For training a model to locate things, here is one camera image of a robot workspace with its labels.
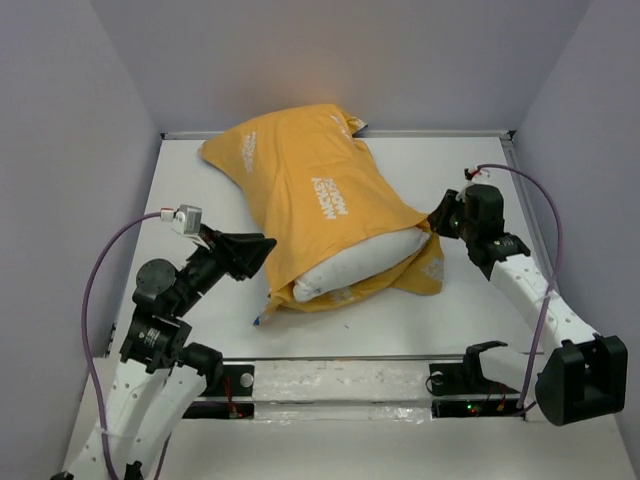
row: white logo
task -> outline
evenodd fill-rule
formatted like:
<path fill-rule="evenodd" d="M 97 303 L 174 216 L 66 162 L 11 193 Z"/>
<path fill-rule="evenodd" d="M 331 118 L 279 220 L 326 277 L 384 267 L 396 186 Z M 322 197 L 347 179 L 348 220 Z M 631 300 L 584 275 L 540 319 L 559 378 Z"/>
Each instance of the white logo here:
<path fill-rule="evenodd" d="M 351 300 L 353 300 L 353 294 L 351 293 L 351 289 L 349 287 L 332 290 L 331 292 L 329 292 L 329 294 L 331 295 L 331 300 L 333 300 L 333 303 L 350 302 Z"/>
<path fill-rule="evenodd" d="M 244 145 L 242 146 L 242 159 L 244 160 L 244 168 L 247 173 L 253 172 L 253 151 L 256 149 L 256 132 L 250 133 L 244 137 Z"/>
<path fill-rule="evenodd" d="M 350 142 L 353 142 L 353 138 L 351 137 L 351 135 L 349 135 L 349 132 L 347 132 L 347 129 L 344 128 L 344 125 L 342 124 L 342 121 L 338 117 L 336 117 L 335 115 L 331 115 L 331 118 L 333 118 L 334 122 L 336 122 L 338 125 L 340 125 L 340 131 L 342 132 L 342 134 L 345 137 L 347 137 Z"/>
<path fill-rule="evenodd" d="M 427 277 L 442 282 L 444 280 L 444 260 L 441 258 L 432 259 L 429 265 L 422 269 L 422 273 Z"/>
<path fill-rule="evenodd" d="M 317 178 L 311 179 L 313 186 L 318 196 L 318 202 L 320 202 L 320 208 L 327 220 L 335 220 L 338 218 L 336 215 L 348 215 L 347 206 L 344 203 L 344 198 L 333 178 Z"/>
<path fill-rule="evenodd" d="M 154 347 L 156 344 L 156 340 L 158 340 L 159 336 L 160 336 L 160 330 L 158 330 L 157 328 L 150 328 L 149 330 L 147 330 L 147 334 L 144 339 L 144 344 L 147 347 Z"/>

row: wrinkled fabric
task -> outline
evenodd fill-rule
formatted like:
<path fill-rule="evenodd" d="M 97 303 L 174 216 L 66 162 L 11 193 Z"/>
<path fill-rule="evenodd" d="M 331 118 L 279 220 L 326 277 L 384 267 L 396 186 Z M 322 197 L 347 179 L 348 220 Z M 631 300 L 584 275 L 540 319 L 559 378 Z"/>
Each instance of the wrinkled fabric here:
<path fill-rule="evenodd" d="M 439 238 L 426 214 L 404 204 L 380 175 L 367 145 L 352 137 L 364 126 L 336 105 L 313 105 L 254 118 L 200 147 L 200 156 L 243 190 L 264 234 L 278 241 L 265 263 L 266 315 L 279 306 L 328 310 L 386 287 L 440 292 Z M 295 301 L 295 279 L 318 263 L 367 238 L 413 226 L 431 234 L 414 255 L 350 287 Z"/>

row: red wire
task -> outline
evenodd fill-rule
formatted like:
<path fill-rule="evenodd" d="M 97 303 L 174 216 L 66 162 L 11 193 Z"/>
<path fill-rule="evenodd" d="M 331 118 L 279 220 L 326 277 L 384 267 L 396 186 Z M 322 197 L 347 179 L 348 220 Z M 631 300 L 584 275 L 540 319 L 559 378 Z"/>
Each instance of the red wire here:
<path fill-rule="evenodd" d="M 233 394 L 231 392 L 231 378 L 225 377 L 222 381 L 222 385 L 224 386 L 224 393 L 229 401 L 229 413 L 237 413 L 238 409 L 236 404 L 233 403 Z"/>
<path fill-rule="evenodd" d="M 507 404 L 507 387 L 505 387 L 502 383 L 499 383 L 498 385 L 500 386 L 500 390 L 502 390 L 502 403 L 500 404 L 502 410 Z"/>
<path fill-rule="evenodd" d="M 476 417 L 479 417 L 479 416 L 480 416 L 480 412 L 482 411 L 482 408 L 485 406 L 485 404 L 489 401 L 489 398 L 491 398 L 491 393 L 492 393 L 492 392 L 493 392 L 493 385 L 491 385 L 491 386 L 489 387 L 489 393 L 487 394 L 487 397 L 484 399 L 484 401 L 480 404 L 480 406 L 479 406 L 479 407 L 476 407 L 476 410 L 477 410 L 477 412 L 478 412 L 478 413 L 477 413 L 477 415 L 476 415 Z"/>

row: screw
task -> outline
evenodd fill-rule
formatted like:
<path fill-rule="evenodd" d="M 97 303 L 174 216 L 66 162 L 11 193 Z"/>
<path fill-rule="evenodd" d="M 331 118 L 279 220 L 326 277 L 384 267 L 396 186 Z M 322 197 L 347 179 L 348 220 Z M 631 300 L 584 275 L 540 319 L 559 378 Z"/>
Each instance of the screw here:
<path fill-rule="evenodd" d="M 444 383 L 444 374 L 442 372 L 434 372 L 431 375 L 431 383 L 434 385 L 442 385 Z"/>
<path fill-rule="evenodd" d="M 240 376 L 240 385 L 242 385 L 244 388 L 249 388 L 251 385 L 253 385 L 253 375 L 251 375 L 250 373 L 243 373 Z"/>

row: white cable clip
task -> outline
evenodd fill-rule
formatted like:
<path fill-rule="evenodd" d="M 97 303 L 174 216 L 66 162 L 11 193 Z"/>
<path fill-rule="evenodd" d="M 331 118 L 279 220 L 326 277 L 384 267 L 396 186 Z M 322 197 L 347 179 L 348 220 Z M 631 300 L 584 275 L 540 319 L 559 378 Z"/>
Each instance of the white cable clip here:
<path fill-rule="evenodd" d="M 183 204 L 175 211 L 171 228 L 185 237 L 197 236 L 200 232 L 201 220 L 201 208 Z"/>
<path fill-rule="evenodd" d="M 487 184 L 488 179 L 491 176 L 488 170 L 478 170 L 478 167 L 475 167 L 475 166 L 467 170 L 469 172 L 475 172 L 475 173 L 473 173 L 473 177 L 471 178 L 471 180 L 469 180 L 467 184 L 464 187 L 462 187 L 458 192 L 458 194 L 456 195 L 456 200 L 458 201 L 464 201 L 464 194 L 467 188 L 469 188 L 471 185 L 478 184 L 478 183 Z"/>
<path fill-rule="evenodd" d="M 554 298 L 558 298 L 558 292 L 556 292 L 555 288 L 553 290 L 551 290 L 549 293 L 544 294 L 543 296 L 541 296 L 540 298 L 538 298 L 536 300 L 536 305 L 539 303 L 540 305 L 542 305 L 542 303 L 545 301 L 545 299 L 549 297 L 549 303 L 551 303 L 552 300 L 554 300 Z"/>
<path fill-rule="evenodd" d="M 160 209 L 160 221 L 172 222 L 176 211 L 173 208 L 164 207 Z"/>

